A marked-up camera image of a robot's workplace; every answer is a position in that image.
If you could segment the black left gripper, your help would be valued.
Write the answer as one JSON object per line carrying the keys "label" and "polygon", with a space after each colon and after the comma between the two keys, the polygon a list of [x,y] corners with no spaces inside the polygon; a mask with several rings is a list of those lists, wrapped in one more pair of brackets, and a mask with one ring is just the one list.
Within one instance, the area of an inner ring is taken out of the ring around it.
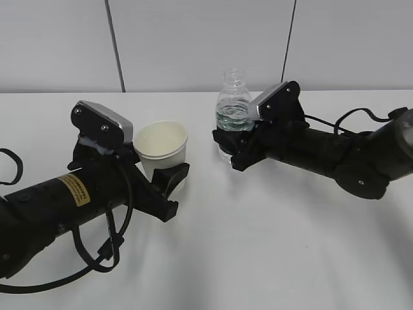
{"label": "black left gripper", "polygon": [[122,204],[149,214],[162,222],[171,220],[178,209],[178,202],[169,196],[188,176],[190,165],[154,169],[149,181],[136,167],[140,162],[132,144],[125,145],[111,154],[100,154],[92,147],[76,143],[73,160],[68,165],[85,183],[91,199],[101,200],[110,208]]}

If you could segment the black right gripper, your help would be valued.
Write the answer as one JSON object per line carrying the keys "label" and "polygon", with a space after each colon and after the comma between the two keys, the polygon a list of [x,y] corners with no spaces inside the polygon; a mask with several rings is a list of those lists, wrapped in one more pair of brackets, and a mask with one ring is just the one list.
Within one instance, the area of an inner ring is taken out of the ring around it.
{"label": "black right gripper", "polygon": [[289,118],[285,116],[273,121],[256,121],[255,125],[250,134],[245,130],[217,128],[212,131],[219,149],[232,156],[231,165],[237,171],[245,171],[265,158],[285,159],[288,148],[302,138],[309,128],[299,99]]}

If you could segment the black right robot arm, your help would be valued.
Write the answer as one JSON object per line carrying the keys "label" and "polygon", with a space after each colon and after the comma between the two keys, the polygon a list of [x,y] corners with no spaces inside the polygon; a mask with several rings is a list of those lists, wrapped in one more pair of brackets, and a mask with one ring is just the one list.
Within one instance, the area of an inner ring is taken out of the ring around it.
{"label": "black right robot arm", "polygon": [[412,110],[389,113],[375,131],[329,133],[310,128],[298,101],[269,107],[251,131],[215,129],[214,141],[244,171],[270,158],[333,179],[348,193],[381,199],[391,181],[412,174]]}

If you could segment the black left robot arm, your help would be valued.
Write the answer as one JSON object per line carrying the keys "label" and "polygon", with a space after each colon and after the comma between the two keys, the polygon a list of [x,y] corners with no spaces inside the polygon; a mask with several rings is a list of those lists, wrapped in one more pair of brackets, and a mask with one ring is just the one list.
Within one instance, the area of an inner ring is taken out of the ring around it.
{"label": "black left robot arm", "polygon": [[178,203],[169,199],[187,177],[190,165],[155,169],[151,180],[136,167],[131,144],[110,154],[77,144],[69,173],[1,198],[1,278],[10,278],[62,234],[71,232],[77,252],[97,271],[106,270],[86,251],[80,226],[120,205],[162,222],[172,219]]}

